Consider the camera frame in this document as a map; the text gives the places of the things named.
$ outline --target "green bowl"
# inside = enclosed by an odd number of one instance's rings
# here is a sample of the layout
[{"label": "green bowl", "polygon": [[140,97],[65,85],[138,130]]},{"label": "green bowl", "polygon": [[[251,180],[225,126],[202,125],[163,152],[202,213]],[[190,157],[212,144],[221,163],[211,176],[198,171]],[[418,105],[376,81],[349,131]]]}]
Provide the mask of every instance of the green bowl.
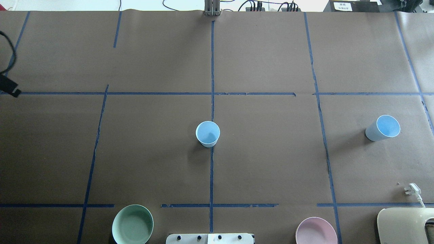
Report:
[{"label": "green bowl", "polygon": [[144,244],[154,229],[151,212],[138,204],[126,206],[115,217],[113,238],[118,244]]}]

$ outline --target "light blue plastic cup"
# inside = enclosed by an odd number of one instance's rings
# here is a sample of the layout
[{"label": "light blue plastic cup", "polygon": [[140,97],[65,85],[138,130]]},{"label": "light blue plastic cup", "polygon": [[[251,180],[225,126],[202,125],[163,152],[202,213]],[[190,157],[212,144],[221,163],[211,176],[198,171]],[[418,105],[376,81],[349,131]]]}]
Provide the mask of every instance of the light blue plastic cup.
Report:
[{"label": "light blue plastic cup", "polygon": [[151,212],[138,204],[119,211],[112,225],[113,238],[117,244],[145,244],[153,229]]},{"label": "light blue plastic cup", "polygon": [[213,147],[216,145],[219,137],[220,128],[212,121],[204,121],[196,128],[196,138],[204,147]]},{"label": "light blue plastic cup", "polygon": [[366,137],[373,141],[380,141],[399,135],[401,127],[398,121],[390,115],[381,115],[365,130]]}]

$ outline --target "pink bowl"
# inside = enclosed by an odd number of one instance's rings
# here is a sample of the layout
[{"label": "pink bowl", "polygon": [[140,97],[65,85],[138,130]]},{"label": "pink bowl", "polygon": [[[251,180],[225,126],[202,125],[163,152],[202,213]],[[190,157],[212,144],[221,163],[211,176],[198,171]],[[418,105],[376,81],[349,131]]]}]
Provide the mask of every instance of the pink bowl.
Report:
[{"label": "pink bowl", "polygon": [[335,229],[327,221],[319,217],[303,220],[296,231],[297,244],[337,244]]}]

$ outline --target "white power plug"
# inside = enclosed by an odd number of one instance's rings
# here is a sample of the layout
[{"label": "white power plug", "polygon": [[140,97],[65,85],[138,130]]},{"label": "white power plug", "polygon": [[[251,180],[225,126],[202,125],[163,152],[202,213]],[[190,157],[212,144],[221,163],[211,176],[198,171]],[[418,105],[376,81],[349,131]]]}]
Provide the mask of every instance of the white power plug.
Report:
[{"label": "white power plug", "polygon": [[421,197],[421,190],[415,183],[408,184],[408,187],[404,187],[405,193],[407,195],[415,195],[416,199],[421,203],[422,207],[425,207],[424,202]]}]

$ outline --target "white label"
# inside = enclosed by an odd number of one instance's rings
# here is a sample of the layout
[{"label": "white label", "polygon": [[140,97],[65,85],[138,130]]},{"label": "white label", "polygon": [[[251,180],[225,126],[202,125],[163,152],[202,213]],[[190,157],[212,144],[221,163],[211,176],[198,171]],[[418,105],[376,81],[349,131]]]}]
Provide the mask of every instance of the white label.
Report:
[{"label": "white label", "polygon": [[335,10],[339,11],[352,11],[351,3],[333,3],[335,5]]}]

